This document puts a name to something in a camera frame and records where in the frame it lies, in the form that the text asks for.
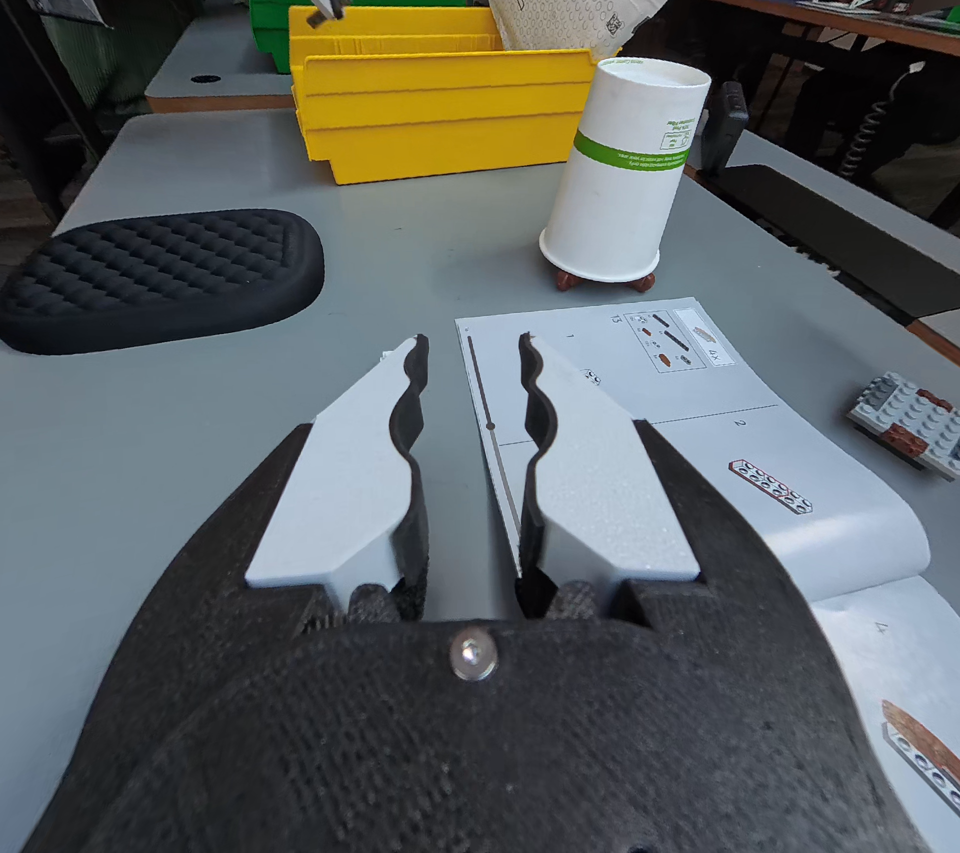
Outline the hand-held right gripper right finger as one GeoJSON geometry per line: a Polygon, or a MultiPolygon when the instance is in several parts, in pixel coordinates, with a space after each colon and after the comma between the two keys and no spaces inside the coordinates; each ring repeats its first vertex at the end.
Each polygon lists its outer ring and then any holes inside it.
{"type": "Polygon", "coordinates": [[[518,342],[534,452],[524,476],[518,602],[546,617],[569,583],[602,612],[628,581],[694,582],[700,566],[635,420],[532,332],[518,342]]]}

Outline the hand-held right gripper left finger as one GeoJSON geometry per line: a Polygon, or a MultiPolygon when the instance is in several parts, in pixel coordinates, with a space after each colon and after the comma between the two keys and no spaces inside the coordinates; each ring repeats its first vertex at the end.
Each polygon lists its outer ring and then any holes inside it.
{"type": "Polygon", "coordinates": [[[405,339],[312,421],[247,569],[252,588],[321,586],[346,611],[384,587],[423,616],[429,533],[412,447],[424,427],[429,341],[405,339]]]}

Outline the yellow plastic bin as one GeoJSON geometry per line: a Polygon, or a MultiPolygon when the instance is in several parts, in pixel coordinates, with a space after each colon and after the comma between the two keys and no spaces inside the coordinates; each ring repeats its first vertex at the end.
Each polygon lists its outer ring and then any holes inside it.
{"type": "Polygon", "coordinates": [[[487,7],[350,6],[342,19],[310,22],[316,9],[288,10],[289,61],[309,57],[501,53],[503,44],[487,7]]]}
{"type": "Polygon", "coordinates": [[[308,157],[341,186],[565,162],[587,51],[308,56],[292,67],[308,157]]]}

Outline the lego instruction booklet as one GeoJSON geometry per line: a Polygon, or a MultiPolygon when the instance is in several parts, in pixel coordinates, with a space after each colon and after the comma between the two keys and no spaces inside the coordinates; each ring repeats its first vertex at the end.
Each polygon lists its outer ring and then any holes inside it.
{"type": "Polygon", "coordinates": [[[906,500],[786,404],[692,298],[456,323],[517,573],[535,451],[519,341],[532,333],[654,426],[763,537],[918,832],[932,851],[958,851],[958,614],[923,577],[930,543],[906,500]]]}

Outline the brown lego piece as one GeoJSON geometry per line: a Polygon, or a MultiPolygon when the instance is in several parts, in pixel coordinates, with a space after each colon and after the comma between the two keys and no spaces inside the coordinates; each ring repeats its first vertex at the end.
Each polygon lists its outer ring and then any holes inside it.
{"type": "Polygon", "coordinates": [[[556,287],[557,290],[562,293],[571,291],[582,284],[594,284],[604,288],[625,287],[640,295],[643,295],[648,293],[654,287],[655,283],[656,275],[653,272],[630,281],[592,280],[575,275],[565,270],[558,270],[556,274],[556,287]]]}

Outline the grey and brown lego assembly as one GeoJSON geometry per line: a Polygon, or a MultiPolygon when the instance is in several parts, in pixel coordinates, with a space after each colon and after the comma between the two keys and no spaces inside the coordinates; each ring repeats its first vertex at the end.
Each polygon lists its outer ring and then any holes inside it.
{"type": "Polygon", "coordinates": [[[959,479],[958,406],[888,371],[860,392],[846,417],[918,468],[959,479]]]}

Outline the white paper cup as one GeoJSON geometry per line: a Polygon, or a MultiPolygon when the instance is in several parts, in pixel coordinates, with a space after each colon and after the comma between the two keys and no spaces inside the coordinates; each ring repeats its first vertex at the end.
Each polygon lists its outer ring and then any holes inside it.
{"type": "Polygon", "coordinates": [[[556,271],[601,281],[655,274],[711,83],[661,59],[598,63],[538,238],[556,271]]]}

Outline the black padded wrist rest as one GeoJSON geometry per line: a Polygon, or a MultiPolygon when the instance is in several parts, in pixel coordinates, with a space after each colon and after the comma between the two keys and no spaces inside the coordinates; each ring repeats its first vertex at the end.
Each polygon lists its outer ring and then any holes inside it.
{"type": "Polygon", "coordinates": [[[288,319],[326,279],[316,230],[291,211],[192,211],[51,236],[2,285],[1,340],[80,355],[230,334],[288,319]]]}

